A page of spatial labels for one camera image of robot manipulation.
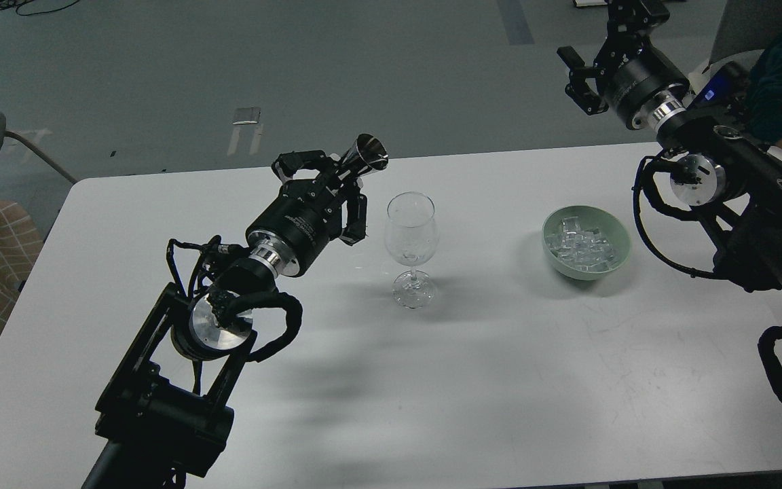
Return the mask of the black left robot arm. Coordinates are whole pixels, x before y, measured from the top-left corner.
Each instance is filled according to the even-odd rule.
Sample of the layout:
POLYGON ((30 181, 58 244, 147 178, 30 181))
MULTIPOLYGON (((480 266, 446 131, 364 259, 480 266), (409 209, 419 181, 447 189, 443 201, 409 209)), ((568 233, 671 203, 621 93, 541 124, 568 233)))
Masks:
POLYGON ((286 348, 302 305, 276 285, 301 276, 326 245, 366 236, 361 177, 384 170, 388 152, 363 135, 339 159, 282 153, 274 201, 245 232, 246 244, 171 239, 172 282, 162 290, 96 403, 107 440, 84 488, 183 488, 205 477, 235 421, 227 405, 243 367, 286 348))

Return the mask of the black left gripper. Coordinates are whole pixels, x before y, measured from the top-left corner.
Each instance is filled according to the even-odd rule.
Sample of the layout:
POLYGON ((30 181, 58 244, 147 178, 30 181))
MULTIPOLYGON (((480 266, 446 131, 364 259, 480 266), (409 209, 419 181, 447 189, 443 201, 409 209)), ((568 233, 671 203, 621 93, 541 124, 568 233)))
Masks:
POLYGON ((276 199, 246 230, 249 257, 274 276, 302 276, 335 239, 349 247, 367 236, 362 183, 341 181, 338 164, 323 151, 282 153, 271 164, 282 186, 276 199), (315 170, 313 179, 295 179, 315 170))

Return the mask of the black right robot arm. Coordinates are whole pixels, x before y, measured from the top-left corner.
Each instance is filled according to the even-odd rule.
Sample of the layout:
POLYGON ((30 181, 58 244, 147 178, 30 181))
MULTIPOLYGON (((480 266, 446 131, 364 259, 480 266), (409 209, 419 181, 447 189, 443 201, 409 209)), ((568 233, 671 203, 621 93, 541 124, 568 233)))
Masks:
MULTIPOLYGON (((673 269, 726 280, 747 292, 782 290, 782 161, 752 143, 727 115, 736 97, 684 103, 690 83, 657 49, 652 31, 669 19, 661 1, 608 1, 606 38, 593 64, 570 46, 559 47, 567 65, 565 93, 584 113, 613 111, 629 130, 651 129, 660 152, 639 162, 633 184, 633 218, 646 248, 673 269), (667 259, 646 233, 642 198, 661 215, 698 223, 715 247, 712 270, 667 259)), ((782 365, 775 346, 782 326, 758 340, 773 393, 782 403, 782 365)))

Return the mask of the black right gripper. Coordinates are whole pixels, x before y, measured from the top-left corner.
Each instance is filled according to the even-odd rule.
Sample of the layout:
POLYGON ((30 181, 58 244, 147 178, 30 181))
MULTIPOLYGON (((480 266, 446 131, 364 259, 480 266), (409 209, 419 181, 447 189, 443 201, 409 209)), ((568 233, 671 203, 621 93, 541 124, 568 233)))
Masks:
POLYGON ((661 1, 606 1, 606 38, 593 64, 587 65, 573 46, 561 46, 558 57, 568 68, 565 93, 587 115, 610 108, 628 130, 642 128, 640 115, 658 93, 682 99, 687 77, 663 52, 650 44, 655 28, 670 19, 661 1))

